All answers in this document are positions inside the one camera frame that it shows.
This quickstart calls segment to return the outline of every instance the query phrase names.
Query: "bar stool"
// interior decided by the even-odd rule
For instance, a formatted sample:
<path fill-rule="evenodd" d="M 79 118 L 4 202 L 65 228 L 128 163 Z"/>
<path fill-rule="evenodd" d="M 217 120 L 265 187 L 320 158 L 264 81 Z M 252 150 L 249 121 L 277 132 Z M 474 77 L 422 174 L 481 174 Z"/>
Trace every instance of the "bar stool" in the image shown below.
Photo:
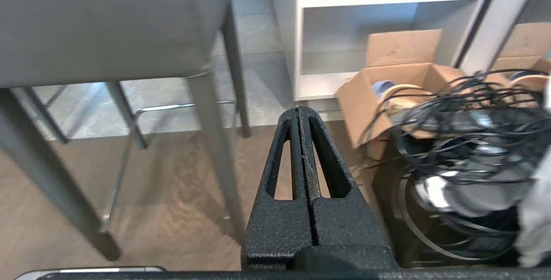
<path fill-rule="evenodd" d="M 8 88 L 106 82 L 133 137 L 145 147 L 120 82 L 185 78 L 234 234 L 243 240 L 233 151 L 210 59 L 222 31 L 242 134 L 249 137 L 231 0 L 0 0 L 0 21 L 0 144 L 98 251 L 108 260 L 120 256 L 105 222 Z"/>

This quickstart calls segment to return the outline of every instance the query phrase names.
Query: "textured black metal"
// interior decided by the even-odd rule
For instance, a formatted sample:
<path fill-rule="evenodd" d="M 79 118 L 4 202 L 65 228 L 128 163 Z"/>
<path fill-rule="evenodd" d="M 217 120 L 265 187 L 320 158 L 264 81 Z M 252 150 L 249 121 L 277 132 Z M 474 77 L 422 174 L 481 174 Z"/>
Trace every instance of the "textured black metal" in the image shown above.
<path fill-rule="evenodd" d="M 277 201 L 273 196 L 285 141 L 291 143 L 293 200 Z M 314 147 L 331 198 L 320 194 Z M 358 249 L 365 254 L 367 246 L 372 257 L 349 254 L 348 263 L 370 269 L 396 266 L 376 219 L 318 113 L 304 106 L 286 111 L 279 118 L 260 180 L 242 247 L 242 269 L 308 270 L 321 263 L 318 258 L 336 258 Z M 315 254 L 316 262 L 305 260 L 303 254 L 293 260 L 301 250 L 307 251 L 308 257 Z M 332 263 L 327 267 L 340 266 L 337 261 Z"/>
<path fill-rule="evenodd" d="M 293 200 L 278 201 L 274 194 L 286 141 L 291 144 Z M 260 179 L 241 249 L 243 270 L 285 270 L 295 253 L 313 244 L 302 162 L 297 112 L 291 109 L 279 117 Z"/>

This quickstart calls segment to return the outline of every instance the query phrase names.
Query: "stool leg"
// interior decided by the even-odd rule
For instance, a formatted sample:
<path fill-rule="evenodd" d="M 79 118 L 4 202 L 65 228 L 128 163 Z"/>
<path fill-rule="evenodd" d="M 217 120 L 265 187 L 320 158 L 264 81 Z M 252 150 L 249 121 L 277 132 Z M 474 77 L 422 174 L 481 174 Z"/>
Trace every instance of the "stool leg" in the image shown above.
<path fill-rule="evenodd" d="M 107 85 L 107 90 L 109 90 L 109 94 L 111 94 L 111 98 L 114 100 L 118 111 L 121 113 L 126 125 L 128 125 L 130 133 L 134 135 L 136 141 L 138 141 L 139 147 L 142 149 L 147 148 L 145 139 L 143 138 L 143 135 L 139 130 L 139 126 L 136 123 L 136 116 L 132 113 L 132 108 L 130 108 L 126 95 L 124 95 L 124 90 L 122 89 L 121 83 L 119 81 L 111 81 L 105 82 L 105 84 Z"/>
<path fill-rule="evenodd" d="M 0 145 L 93 247 L 110 261 L 120 257 L 113 237 L 100 233 L 94 208 L 8 89 L 0 89 Z"/>
<path fill-rule="evenodd" d="M 241 64 L 241 53 L 239 49 L 238 33 L 235 28 L 234 12 L 232 3 L 228 6 L 226 19 L 222 26 L 224 44 L 226 45 L 226 56 L 234 82 L 235 101 L 241 118 L 241 130 L 244 138 L 251 136 L 251 127 L 248 123 L 247 97 L 245 96 L 245 83 L 243 80 L 243 66 Z"/>
<path fill-rule="evenodd" d="M 226 202 L 226 210 L 232 221 L 235 239 L 238 243 L 243 243 L 245 227 L 235 182 L 234 152 L 222 124 L 213 74 L 209 72 L 189 78 L 187 83 L 195 102 L 195 114 L 201 125 L 201 134 L 207 143 L 218 185 Z"/>
<path fill-rule="evenodd" d="M 30 105 L 33 106 L 33 109 L 36 111 L 36 113 L 38 113 L 39 118 L 42 119 L 43 122 L 50 129 L 50 131 L 52 131 L 56 139 L 64 145 L 69 142 L 69 139 L 65 137 L 65 134 L 63 134 L 63 131 L 61 131 L 53 117 L 48 112 L 46 106 L 42 103 L 38 95 L 36 95 L 36 93 L 34 92 L 33 88 L 31 88 L 30 86 L 25 86 L 21 89 L 29 100 Z"/>

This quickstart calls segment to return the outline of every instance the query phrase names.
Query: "gray stool seat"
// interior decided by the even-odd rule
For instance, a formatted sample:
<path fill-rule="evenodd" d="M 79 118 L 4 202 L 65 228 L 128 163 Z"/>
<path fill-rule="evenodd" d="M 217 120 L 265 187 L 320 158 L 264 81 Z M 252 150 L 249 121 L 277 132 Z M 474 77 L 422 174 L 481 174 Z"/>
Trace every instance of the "gray stool seat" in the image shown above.
<path fill-rule="evenodd" d="M 186 77 L 230 0 L 0 0 L 0 88 Z"/>

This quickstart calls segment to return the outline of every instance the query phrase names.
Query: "black speaker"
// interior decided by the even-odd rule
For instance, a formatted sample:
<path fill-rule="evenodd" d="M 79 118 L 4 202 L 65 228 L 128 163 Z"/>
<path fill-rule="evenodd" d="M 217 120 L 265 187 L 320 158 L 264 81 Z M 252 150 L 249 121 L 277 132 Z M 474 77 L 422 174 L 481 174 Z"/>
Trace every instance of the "black speaker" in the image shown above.
<path fill-rule="evenodd" d="M 405 139 L 418 153 L 432 147 L 432 139 L 411 136 Z M 381 160 L 399 156 L 393 141 L 388 141 Z M 492 229 L 499 232 L 518 230 L 515 207 L 478 218 L 465 218 L 453 211 L 442 212 L 428 206 L 420 197 L 416 182 L 423 176 L 419 174 L 410 169 L 405 159 L 392 160 L 378 167 L 372 181 L 382 221 L 401 267 L 517 265 L 518 253 L 513 247 L 516 234 L 492 233 Z M 477 230 L 480 227 L 491 229 Z"/>

